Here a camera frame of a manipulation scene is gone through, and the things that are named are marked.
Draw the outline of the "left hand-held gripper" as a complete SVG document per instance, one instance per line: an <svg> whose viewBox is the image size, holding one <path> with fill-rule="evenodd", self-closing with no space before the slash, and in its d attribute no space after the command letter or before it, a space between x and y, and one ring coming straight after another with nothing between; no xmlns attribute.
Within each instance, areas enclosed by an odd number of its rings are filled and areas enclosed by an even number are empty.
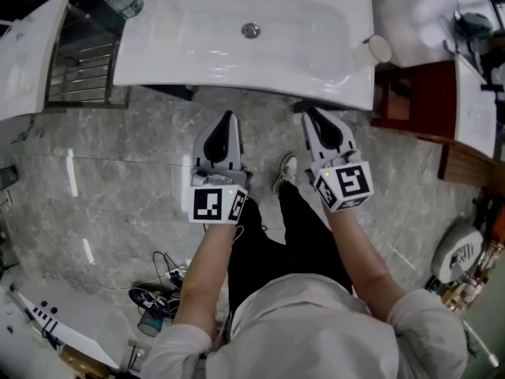
<svg viewBox="0 0 505 379"><path fill-rule="evenodd" d="M188 210L191 223L237 224L251 173L242 169L241 125L233 111L209 122L195 140ZM204 169L221 164L228 170Z"/></svg>

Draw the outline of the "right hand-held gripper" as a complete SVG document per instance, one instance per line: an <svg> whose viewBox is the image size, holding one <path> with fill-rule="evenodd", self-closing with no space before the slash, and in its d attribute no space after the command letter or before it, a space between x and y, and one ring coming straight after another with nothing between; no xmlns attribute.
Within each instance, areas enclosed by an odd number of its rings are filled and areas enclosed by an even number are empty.
<svg viewBox="0 0 505 379"><path fill-rule="evenodd" d="M356 148L350 127L333 114L311 107L304 111L302 126L307 149L314 161L310 166L312 186L329 212L355 208L373 194L370 167ZM340 154L324 159L332 153Z"/></svg>

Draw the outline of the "person's right forearm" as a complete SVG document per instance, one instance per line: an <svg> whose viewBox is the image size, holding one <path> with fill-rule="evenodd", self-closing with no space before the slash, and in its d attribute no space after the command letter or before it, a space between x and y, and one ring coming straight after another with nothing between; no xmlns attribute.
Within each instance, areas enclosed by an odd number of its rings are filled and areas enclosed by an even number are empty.
<svg viewBox="0 0 505 379"><path fill-rule="evenodd" d="M386 321L405 291L393 279L353 211L329 212L325 209L324 213L358 297L375 318Z"/></svg>

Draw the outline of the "person's left forearm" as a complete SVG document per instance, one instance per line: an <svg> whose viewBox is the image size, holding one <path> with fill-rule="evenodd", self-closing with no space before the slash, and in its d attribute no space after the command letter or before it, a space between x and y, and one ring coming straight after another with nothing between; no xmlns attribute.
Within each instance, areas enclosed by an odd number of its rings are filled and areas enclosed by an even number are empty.
<svg viewBox="0 0 505 379"><path fill-rule="evenodd" d="M236 226L212 224L187 269L174 323L215 336L215 312L226 278Z"/></svg>

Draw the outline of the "large white sink basin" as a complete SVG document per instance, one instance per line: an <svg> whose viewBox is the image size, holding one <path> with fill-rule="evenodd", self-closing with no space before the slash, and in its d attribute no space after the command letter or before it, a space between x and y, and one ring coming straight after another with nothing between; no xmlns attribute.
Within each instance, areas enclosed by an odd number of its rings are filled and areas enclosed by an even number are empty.
<svg viewBox="0 0 505 379"><path fill-rule="evenodd" d="M245 88L372 108L374 69L356 50L372 0L143 0L125 23L117 86Z"/></svg>

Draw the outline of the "dark metal frame rack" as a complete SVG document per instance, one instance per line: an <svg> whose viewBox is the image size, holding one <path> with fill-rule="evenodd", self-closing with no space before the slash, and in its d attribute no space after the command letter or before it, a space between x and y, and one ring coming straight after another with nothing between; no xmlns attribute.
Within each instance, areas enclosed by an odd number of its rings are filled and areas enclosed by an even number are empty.
<svg viewBox="0 0 505 379"><path fill-rule="evenodd" d="M51 53L43 112L127 109L131 88L113 83L119 45L119 33L69 3Z"/></svg>

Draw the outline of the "white rectangular sink top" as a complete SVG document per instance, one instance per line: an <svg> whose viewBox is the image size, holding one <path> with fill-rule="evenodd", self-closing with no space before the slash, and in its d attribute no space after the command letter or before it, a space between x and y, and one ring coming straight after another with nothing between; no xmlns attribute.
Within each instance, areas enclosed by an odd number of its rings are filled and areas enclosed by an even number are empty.
<svg viewBox="0 0 505 379"><path fill-rule="evenodd" d="M69 0L48 0L0 38L0 121L43 111Z"/></svg>

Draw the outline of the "person's white sneaker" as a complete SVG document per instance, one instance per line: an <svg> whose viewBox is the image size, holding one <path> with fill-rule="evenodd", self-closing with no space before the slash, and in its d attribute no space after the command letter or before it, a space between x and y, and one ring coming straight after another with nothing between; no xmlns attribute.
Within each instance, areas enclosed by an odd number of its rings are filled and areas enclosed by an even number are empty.
<svg viewBox="0 0 505 379"><path fill-rule="evenodd" d="M279 168L279 174L273 185L273 192L279 195L280 187L284 183L296 186L297 179L297 157L293 153L288 153L282 160Z"/></svg>

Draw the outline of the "white cup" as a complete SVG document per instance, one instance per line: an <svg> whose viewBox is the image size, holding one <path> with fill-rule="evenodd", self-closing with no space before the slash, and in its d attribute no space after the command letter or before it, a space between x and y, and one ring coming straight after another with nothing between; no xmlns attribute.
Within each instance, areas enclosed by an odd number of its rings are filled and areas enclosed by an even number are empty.
<svg viewBox="0 0 505 379"><path fill-rule="evenodd" d="M356 68L375 67L388 63L391 58L391 45L377 34L370 36L353 49L353 62Z"/></svg>

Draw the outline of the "red-brown wooden vanity cabinet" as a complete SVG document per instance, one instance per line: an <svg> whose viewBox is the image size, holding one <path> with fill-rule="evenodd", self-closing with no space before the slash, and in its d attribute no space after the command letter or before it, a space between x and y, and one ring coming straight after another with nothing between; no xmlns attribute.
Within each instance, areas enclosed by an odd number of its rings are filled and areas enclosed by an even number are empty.
<svg viewBox="0 0 505 379"><path fill-rule="evenodd" d="M371 126L440 144L455 143L457 86L455 60L384 70Z"/></svg>

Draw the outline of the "person's black trousers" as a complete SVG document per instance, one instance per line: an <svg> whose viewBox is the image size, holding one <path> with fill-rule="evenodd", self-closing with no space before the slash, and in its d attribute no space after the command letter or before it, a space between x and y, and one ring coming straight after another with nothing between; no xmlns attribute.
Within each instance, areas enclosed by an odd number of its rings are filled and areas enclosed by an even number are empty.
<svg viewBox="0 0 505 379"><path fill-rule="evenodd" d="M293 273L326 276L352 291L352 282L342 264L335 239L322 219L290 182L279 188L279 203L285 226L283 245L270 239L262 228L259 206L247 199L238 221L243 227L232 245L228 265L230 312L263 286Z"/></svg>

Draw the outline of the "wooden slatted rack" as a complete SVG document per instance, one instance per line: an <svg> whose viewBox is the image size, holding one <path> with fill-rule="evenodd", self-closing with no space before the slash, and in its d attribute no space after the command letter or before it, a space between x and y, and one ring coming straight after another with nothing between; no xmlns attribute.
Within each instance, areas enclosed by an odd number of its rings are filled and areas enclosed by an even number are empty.
<svg viewBox="0 0 505 379"><path fill-rule="evenodd" d="M491 160L456 145L445 144L441 152L438 179L481 188L488 186L496 169L497 164Z"/></svg>

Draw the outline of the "black round labelled device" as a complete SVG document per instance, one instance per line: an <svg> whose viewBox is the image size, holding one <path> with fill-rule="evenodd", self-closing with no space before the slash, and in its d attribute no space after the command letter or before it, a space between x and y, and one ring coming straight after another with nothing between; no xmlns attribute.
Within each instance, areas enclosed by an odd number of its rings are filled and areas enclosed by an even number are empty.
<svg viewBox="0 0 505 379"><path fill-rule="evenodd" d="M145 310L153 310L156 313L168 313L167 300L152 291L139 287L129 289L130 299L139 307Z"/></svg>

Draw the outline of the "black mesh bin teal contents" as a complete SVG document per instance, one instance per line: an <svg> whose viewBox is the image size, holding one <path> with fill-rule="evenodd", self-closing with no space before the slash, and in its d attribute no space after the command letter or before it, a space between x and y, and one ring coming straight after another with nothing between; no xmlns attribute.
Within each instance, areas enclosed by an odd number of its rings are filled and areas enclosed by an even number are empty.
<svg viewBox="0 0 505 379"><path fill-rule="evenodd" d="M137 324L138 330L150 337L157 337L163 327L163 316L160 313L145 310Z"/></svg>

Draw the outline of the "person's white shirt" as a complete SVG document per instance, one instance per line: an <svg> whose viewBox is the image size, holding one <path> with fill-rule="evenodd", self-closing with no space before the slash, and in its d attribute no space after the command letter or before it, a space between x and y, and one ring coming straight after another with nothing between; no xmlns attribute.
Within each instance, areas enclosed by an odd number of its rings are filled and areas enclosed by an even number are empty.
<svg viewBox="0 0 505 379"><path fill-rule="evenodd" d="M459 318L415 290L387 318L324 276L291 274L237 309L230 341L214 349L192 325L160 333L142 379L461 379L467 364Z"/></svg>

